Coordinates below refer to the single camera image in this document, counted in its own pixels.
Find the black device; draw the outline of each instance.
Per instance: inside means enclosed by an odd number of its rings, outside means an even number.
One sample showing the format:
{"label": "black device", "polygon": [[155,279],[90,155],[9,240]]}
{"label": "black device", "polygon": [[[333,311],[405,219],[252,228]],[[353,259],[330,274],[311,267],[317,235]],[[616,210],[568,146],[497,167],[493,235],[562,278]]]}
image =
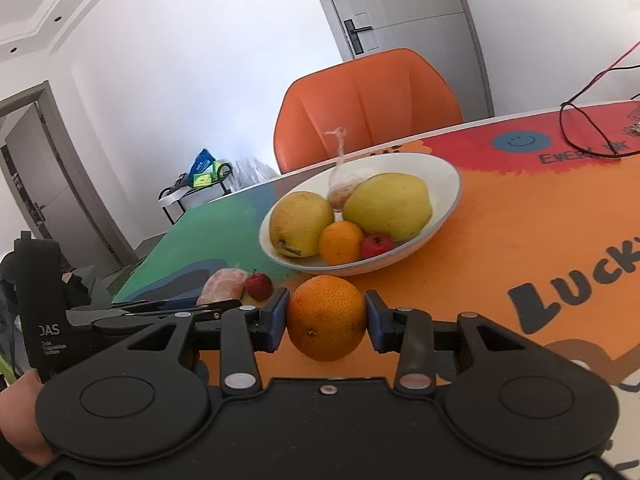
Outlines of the black device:
{"label": "black device", "polygon": [[[116,308],[79,324],[61,299],[59,246],[23,239],[16,253],[26,347],[50,376],[36,420],[56,451],[33,480],[622,479],[600,458],[618,420],[609,385],[479,314],[433,321],[370,290],[373,348],[400,354],[392,387],[263,386],[254,352],[278,349],[286,288],[263,309]],[[219,388],[192,371],[201,349],[220,350]],[[440,352],[456,377],[438,386]]]}

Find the doorway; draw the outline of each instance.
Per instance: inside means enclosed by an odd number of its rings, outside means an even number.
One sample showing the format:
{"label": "doorway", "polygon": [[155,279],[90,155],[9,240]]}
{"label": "doorway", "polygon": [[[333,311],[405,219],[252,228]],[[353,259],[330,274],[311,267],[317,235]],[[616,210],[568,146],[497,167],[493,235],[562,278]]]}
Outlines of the doorway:
{"label": "doorway", "polygon": [[465,0],[320,0],[344,60],[406,47],[426,59],[458,98],[465,121],[494,114]]}
{"label": "doorway", "polygon": [[56,112],[46,83],[0,102],[0,166],[34,235],[56,240],[64,264],[94,266],[101,278],[137,257],[99,201]]}

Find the green painted area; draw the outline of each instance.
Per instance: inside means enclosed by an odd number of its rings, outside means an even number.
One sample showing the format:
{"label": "green painted area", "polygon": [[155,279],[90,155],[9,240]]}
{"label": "green painted area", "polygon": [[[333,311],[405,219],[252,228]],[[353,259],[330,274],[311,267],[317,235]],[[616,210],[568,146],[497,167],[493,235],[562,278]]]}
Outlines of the green painted area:
{"label": "green painted area", "polygon": [[227,267],[265,272],[274,282],[286,280],[292,271],[268,259],[258,241],[275,195],[273,186],[263,184],[187,210],[114,301],[125,301],[141,288],[203,260],[220,259]]}

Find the pear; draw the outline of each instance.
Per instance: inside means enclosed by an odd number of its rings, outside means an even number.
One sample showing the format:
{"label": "pear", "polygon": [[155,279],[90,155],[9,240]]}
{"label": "pear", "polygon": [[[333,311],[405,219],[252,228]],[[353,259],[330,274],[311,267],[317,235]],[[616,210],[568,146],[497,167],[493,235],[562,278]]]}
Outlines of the pear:
{"label": "pear", "polygon": [[342,217],[367,235],[385,234],[395,242],[417,236],[431,215],[427,185],[404,173],[372,176],[356,188],[342,209]]}
{"label": "pear", "polygon": [[318,240],[334,222],[334,210],[327,200],[310,191],[286,195],[271,213],[269,236],[283,256],[306,258],[318,254]]}

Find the door handle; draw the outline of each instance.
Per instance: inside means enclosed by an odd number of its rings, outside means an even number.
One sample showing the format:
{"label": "door handle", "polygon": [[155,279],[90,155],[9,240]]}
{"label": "door handle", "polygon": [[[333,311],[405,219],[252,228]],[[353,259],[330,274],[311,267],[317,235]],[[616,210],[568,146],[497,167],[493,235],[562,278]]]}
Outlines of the door handle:
{"label": "door handle", "polygon": [[42,223],[47,221],[47,219],[44,218],[44,215],[42,214],[42,209],[43,208],[44,208],[44,206],[39,206],[37,202],[33,202],[34,212],[36,213],[36,215],[38,215],[38,218],[34,219],[34,220],[36,220],[36,223],[38,222],[38,220],[40,222],[42,222]]}
{"label": "door handle", "polygon": [[356,26],[353,24],[353,20],[344,20],[344,28],[347,29],[347,34],[349,35],[349,39],[351,40],[351,44],[353,45],[353,53],[356,56],[364,53],[364,49],[362,48],[362,43],[360,42],[358,33],[366,32],[367,30],[373,30],[373,27],[356,28]]}

